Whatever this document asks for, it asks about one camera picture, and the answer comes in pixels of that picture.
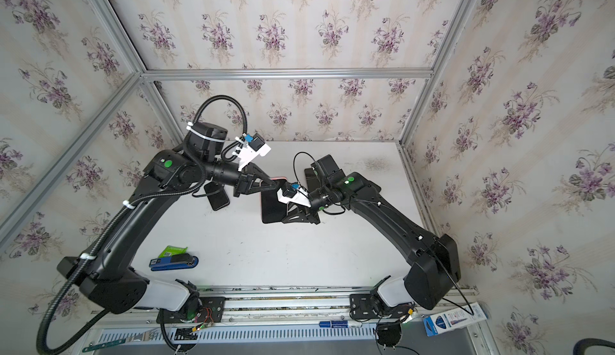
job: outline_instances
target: black phone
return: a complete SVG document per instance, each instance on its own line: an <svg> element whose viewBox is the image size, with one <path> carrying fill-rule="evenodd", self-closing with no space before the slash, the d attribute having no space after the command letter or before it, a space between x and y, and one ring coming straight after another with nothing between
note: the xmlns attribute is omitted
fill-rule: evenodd
<svg viewBox="0 0 615 355"><path fill-rule="evenodd" d="M207 198L209 199L209 204L211 204L211 209L214 211L222 209L231 203L226 194L224 184L209 182L205 184L203 190L205 190L205 193L213 193Z"/></svg>
<svg viewBox="0 0 615 355"><path fill-rule="evenodd" d="M288 211L288 204L277 199L277 190L281 188L286 179L273 179L277 183L275 190L261 192L261 220L264 224L282 221Z"/></svg>

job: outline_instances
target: white box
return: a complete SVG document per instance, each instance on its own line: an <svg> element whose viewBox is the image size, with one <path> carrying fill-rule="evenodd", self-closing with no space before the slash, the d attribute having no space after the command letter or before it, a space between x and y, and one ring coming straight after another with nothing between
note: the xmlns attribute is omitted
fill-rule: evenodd
<svg viewBox="0 0 615 355"><path fill-rule="evenodd" d="M427 336L435 336L442 334L443 332L449 332L457 328L469 326L472 323L480 322L481 320L487 320L483 309L478 303L472 303L471 306L472 310L470 310L467 306L464 306L464 308L466 310L473 311L474 315L466 313L461 308L455 308L454 310L430 315L424 318L423 324L425 325Z"/></svg>

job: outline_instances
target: black hose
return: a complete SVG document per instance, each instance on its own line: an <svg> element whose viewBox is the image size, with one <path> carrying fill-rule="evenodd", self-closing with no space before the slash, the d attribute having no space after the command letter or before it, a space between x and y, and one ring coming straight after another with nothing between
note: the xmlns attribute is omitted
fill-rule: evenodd
<svg viewBox="0 0 615 355"><path fill-rule="evenodd" d="M241 106L241 104L239 104L239 102L237 100L235 100L234 98L232 98L230 96L216 95L216 96L212 96L212 97L208 98L207 100L205 100L204 103L201 104L199 109L196 111L196 114L194 115L194 121L195 122L198 121L201 118L201 114L203 113L205 108L208 105L210 105L211 103L213 103L213 102L215 102L217 100L227 100L227 101L230 101L231 103L233 103L234 105L236 105L237 109L239 109L239 113L241 113L241 116L242 116L243 134L246 134L248 132L248 120L247 120L245 111L243 110L243 107ZM193 193L195 191L198 191L199 188L203 184L205 184L205 181L207 181L207 168L203 164L203 162L200 159L198 159L192 153L192 151L190 151L190 149L188 148L188 140L190 139L190 135L191 134L192 134L192 132L188 131L188 133L184 137L184 140L183 140L183 142L181 144L181 148L183 149L184 153L187 154L188 157L199 168L199 170L201 172L201 178L199 179L199 182L196 183L195 185L193 185L192 187L188 188L187 190L183 190L183 191L163 191L163 192L152 193L152 194L149 194L149 195L145 195L145 196L139 197L138 199L136 199L136 200L134 200L134 201L132 201L130 203L130 205L133 208L136 207L137 205L139 205L141 202L149 200L149 199L153 199L155 197L168 197L168 196L183 196L183 195L187 195L189 193ZM237 144L238 144L238 142L230 144L227 148L225 148L225 150L228 151L229 147L231 147L232 145L237 145ZM236 156L233 155L233 157L229 158L227 161L233 161L235 159L235 157ZM225 161L224 150L223 150L222 159ZM102 248L103 244L105 243L105 241L109 237L109 235L111 235L111 232L113 231L113 229L117 226L117 224L122 219L122 217L124 217L130 211L132 211L132 209L129 209L128 207L122 207L122 209L119 210L119 212L113 217L113 219L111 219L111 221L109 221L109 223L104 228L104 230L100 234L100 236L98 236L98 239L96 240L96 242L92 246L92 250L89 252L89 256L96 257L96 255L98 254L98 252ZM76 340L79 339L92 325L94 325L99 319L101 319L104 315L106 315L109 312L107 310L104 310L103 311L104 313L100 313L100 314L96 315L96 317L94 319L92 319L88 323L86 323L75 335L73 335L67 342L65 342L61 346L59 346L57 348L54 348L54 349L48 347L48 345L47 345L47 334L49 333L49 326L51 324L51 321L53 320L53 315L55 315L55 311L57 310L58 305L60 305L60 302L62 301L62 299L64 299L64 297L68 293L68 290L74 284L74 282L77 279L77 277L79 275L81 275L83 270L90 264L90 262L91 262L91 260L89 260L89 259L80 259L79 265L73 271L73 274L70 275L70 277L66 280L66 282L64 283L64 285L62 286L60 291L56 294L55 298L53 298L53 300L50 302L49 306L47 307L47 311L45 311L45 313L42 316L41 325L39 326L39 330L38 330L38 333L36 335L36 351L38 351L38 353L40 353L42 355L56 355L56 354L59 354L59 353L65 351L68 347L73 345L73 343L76 342Z"/></svg>

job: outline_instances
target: floral wallpaper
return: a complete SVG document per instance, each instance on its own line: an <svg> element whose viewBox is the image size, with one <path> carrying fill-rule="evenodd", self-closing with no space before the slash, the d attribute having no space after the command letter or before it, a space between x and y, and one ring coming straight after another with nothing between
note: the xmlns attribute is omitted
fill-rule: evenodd
<svg viewBox="0 0 615 355"><path fill-rule="evenodd" d="M165 81L161 94L185 128L201 103L226 94L247 112L250 132L268 140L399 140L423 80L297 79ZM202 119L223 126L233 139L242 129L237 109L214 102ZM124 126L126 132L132 132Z"/></svg>
<svg viewBox="0 0 615 355"><path fill-rule="evenodd" d="M0 156L9 158L3 161L3 168L10 166L4 169L8 171L5 176L27 175L27 166L19 162L11 140L1 143L7 146ZM38 326L47 304L63 284L57 263L96 239L132 193L147 163L160 149L172 147L137 90L64 174L20 234L0 252L0 282L5 285L0 303L5 313L16 317L1 324L3 338L22 337L19 327ZM9 193L10 184L6 187ZM57 309L50 338L72 335L90 319L92 308L95 306L74 287ZM35 353L35 336L36 330L28 331L22 343L7 342L4 352Z"/></svg>
<svg viewBox="0 0 615 355"><path fill-rule="evenodd" d="M458 2L111 1L150 69L429 67Z"/></svg>
<svg viewBox="0 0 615 355"><path fill-rule="evenodd" d="M478 0L406 145L503 354L615 341L613 17L615 0Z"/></svg>
<svg viewBox="0 0 615 355"><path fill-rule="evenodd" d="M0 3L0 220L128 76L87 0Z"/></svg>

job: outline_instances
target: white table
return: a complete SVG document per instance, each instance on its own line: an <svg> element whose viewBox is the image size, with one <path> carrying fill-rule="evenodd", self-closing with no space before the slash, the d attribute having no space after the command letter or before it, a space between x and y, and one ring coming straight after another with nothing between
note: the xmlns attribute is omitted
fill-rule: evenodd
<svg viewBox="0 0 615 355"><path fill-rule="evenodd" d="M421 225L418 209L394 143L269 142L272 151L253 162L272 177L294 181L298 151L315 159L331 154L344 173L361 173L382 188L381 194ZM297 174L311 159L297 157ZM376 228L353 212L320 213L320 224L262 224L260 195L233 197L213 212L207 198L181 197L150 232L132 262L159 279L182 279L199 286L369 286L387 275L407 273L409 265ZM193 269L150 271L149 260L167 246L188 247L198 256Z"/></svg>

